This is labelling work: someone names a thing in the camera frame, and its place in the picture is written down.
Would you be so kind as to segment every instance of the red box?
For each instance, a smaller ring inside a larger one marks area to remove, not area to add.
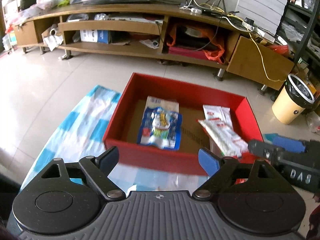
[[[176,101],[182,114],[179,151],[136,144],[148,96]],[[172,79],[133,73],[103,137],[106,148],[117,146],[120,163],[149,169],[206,175],[198,150],[209,147],[209,138],[197,119],[204,119],[203,105],[229,107],[234,131],[245,141],[262,140],[257,121],[245,97]]]

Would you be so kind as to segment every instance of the orange plastic bag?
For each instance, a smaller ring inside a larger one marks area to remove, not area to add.
[[[273,50],[274,52],[282,55],[282,56],[286,56],[289,55],[289,47],[288,45],[271,45],[271,46],[267,46],[267,48]]]
[[[216,51],[208,51],[208,50],[203,50],[204,54],[209,60],[216,61],[219,64],[223,64],[222,60],[222,55],[224,54],[224,39],[221,35],[217,34],[214,39],[212,39],[215,35],[215,31],[210,27],[210,26],[204,26],[201,23],[193,23],[193,22],[187,22],[187,23],[180,23],[177,22],[173,25],[171,25],[168,28],[168,34],[172,38],[172,42],[167,42],[168,46],[174,46],[176,44],[176,33],[177,33],[177,27],[178,26],[185,26],[189,27],[198,31],[201,31],[202,37],[209,38],[211,43],[215,46],[217,46],[219,49]]]

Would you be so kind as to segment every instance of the wooden tv stand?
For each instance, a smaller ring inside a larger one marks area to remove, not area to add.
[[[160,15],[164,17],[162,26],[157,26],[151,23],[129,22],[129,21],[81,21],[81,22],[66,22],[67,18],[71,14],[76,13],[110,13],[110,12],[128,12],[128,13],[146,13]],[[151,49],[141,44],[139,41],[132,41],[129,45],[119,46],[103,43],[91,43],[91,42],[76,42],[72,41],[72,37],[76,30],[111,30],[111,31],[129,31],[139,32],[146,34],[161,35],[161,40],[165,39],[167,34],[167,27],[170,21],[175,19],[185,19],[197,22],[202,22],[210,25],[219,25],[219,32],[222,32],[225,37],[225,64],[221,65],[211,60],[202,60],[192,57],[186,57],[181,55],[174,55],[167,53],[162,41],[158,49]],[[44,53],[45,44],[43,43],[41,34],[48,29],[52,24],[57,23],[59,30],[62,31],[64,42],[59,49],[65,50],[65,59],[72,57],[72,51],[88,52],[88,53],[101,53],[101,54],[113,54],[113,55],[126,55],[136,57],[148,57],[162,60],[172,60],[191,64],[205,65],[218,68],[218,75],[216,79],[221,81],[224,72],[236,73],[246,78],[255,80],[265,86],[272,87],[279,90],[283,82],[270,82],[264,74],[261,57],[258,50],[252,49],[250,56],[250,65],[246,65],[248,59],[246,51],[243,46],[247,43],[252,43],[241,35],[246,36],[245,33],[233,28],[225,19],[219,20],[217,18],[203,16],[199,14],[193,14],[188,10],[179,9],[178,5],[168,4],[108,4],[108,5],[95,5],[84,6],[82,4],[69,5],[62,8],[56,8],[44,15],[40,15],[31,19],[28,19],[22,24],[22,26],[14,26],[15,35],[17,38],[18,47],[23,48],[26,52],[27,47],[38,46],[41,53]],[[261,46],[262,53],[266,53],[266,57],[270,57],[272,53],[272,66],[268,70],[268,75],[273,79],[284,80],[290,73],[293,63],[288,59],[274,53],[268,48]],[[281,65],[281,68],[275,67],[274,63]]]

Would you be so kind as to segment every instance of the barcode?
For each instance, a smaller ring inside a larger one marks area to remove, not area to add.
[[[161,99],[159,99],[159,98],[151,98],[151,102],[155,103],[155,104],[160,104],[161,103]]]
[[[174,148],[175,145],[176,145],[175,141],[170,141],[170,148]]]

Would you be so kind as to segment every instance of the circular plate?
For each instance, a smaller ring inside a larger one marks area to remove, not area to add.
[[[70,181],[64,190],[55,189],[22,191],[16,197],[12,211],[23,228],[42,235],[65,234],[92,222],[100,211],[98,195],[86,186]]]
[[[218,207],[233,225],[265,235],[291,231],[305,215],[304,201],[295,193],[223,193]]]

